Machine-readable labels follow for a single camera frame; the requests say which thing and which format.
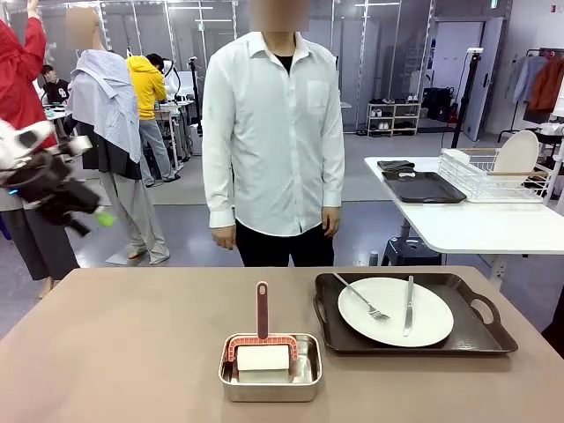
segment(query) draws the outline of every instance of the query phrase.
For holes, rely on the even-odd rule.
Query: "black tray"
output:
[[[384,180],[404,203],[454,204],[466,195],[435,172],[382,172]]]
[[[352,283],[364,278],[400,278],[410,273],[339,273]],[[324,273],[315,279],[314,309],[321,324],[325,346],[336,355],[441,355],[492,356],[512,353],[517,342],[501,325],[497,307],[486,297],[474,293],[457,275],[448,273],[411,273],[414,282],[436,293],[450,307],[454,327],[450,335],[438,344],[421,348],[386,345],[359,334],[338,311],[338,296],[345,286],[332,274]],[[474,300],[485,303],[493,321],[485,323],[482,315],[471,306]]]

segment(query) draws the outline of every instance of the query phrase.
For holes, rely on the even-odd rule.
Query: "fork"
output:
[[[387,322],[390,317],[388,315],[385,315],[382,311],[378,310],[377,308],[375,308],[372,304],[370,304],[366,298],[364,298],[362,295],[360,295],[360,293],[354,289],[352,286],[349,285],[349,283],[344,280],[343,278],[341,278],[337,273],[333,273],[333,276],[335,278],[337,278],[339,281],[343,282],[343,284],[346,285],[347,288],[349,288],[351,291],[353,291],[357,297],[359,297],[361,300],[363,300],[367,306],[368,306],[368,313],[370,314],[370,316],[377,320],[378,322]]]

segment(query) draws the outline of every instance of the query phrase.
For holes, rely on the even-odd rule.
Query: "white plate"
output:
[[[522,130],[507,140],[493,164],[494,172],[532,172],[535,169],[540,146],[537,136],[530,130]],[[527,176],[499,176],[508,185],[518,187]]]
[[[452,331],[455,321],[449,306],[423,286],[413,287],[412,332],[404,337],[406,280],[367,278],[351,285],[390,317],[386,323],[376,321],[368,314],[367,305],[345,288],[338,296],[338,309],[345,321],[365,337],[388,345],[417,347],[436,344]]]

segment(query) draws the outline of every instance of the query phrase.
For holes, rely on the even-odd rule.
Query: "person in red jacket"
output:
[[[47,44],[41,22],[37,19],[37,1],[27,0],[29,19],[23,47],[16,34],[0,20],[0,120],[16,130],[47,120],[33,87],[33,81],[43,67]],[[41,147],[53,145],[56,145],[56,140],[51,135]],[[42,297],[53,288],[56,280],[78,268],[78,264],[64,228],[50,225],[39,213],[28,208],[28,204],[22,204],[19,198],[0,189],[2,220],[32,279],[45,279],[40,293]]]
[[[0,119],[16,130],[32,123],[46,121],[43,106],[33,87],[43,68],[47,38],[37,19],[37,0],[30,0],[26,28],[26,44],[19,44],[16,34],[0,20]],[[53,135],[42,147],[56,145]]]

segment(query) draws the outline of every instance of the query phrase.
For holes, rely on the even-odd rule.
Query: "person in yellow jacket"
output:
[[[160,56],[151,54],[148,57],[132,56],[126,62],[137,95],[141,143],[151,146],[162,179],[165,182],[177,181],[180,176],[174,172],[170,165],[165,142],[160,134],[159,125],[155,121],[155,101],[164,100],[167,97],[165,80],[161,74],[164,61]],[[141,155],[141,174],[147,188],[155,184],[144,154]]]

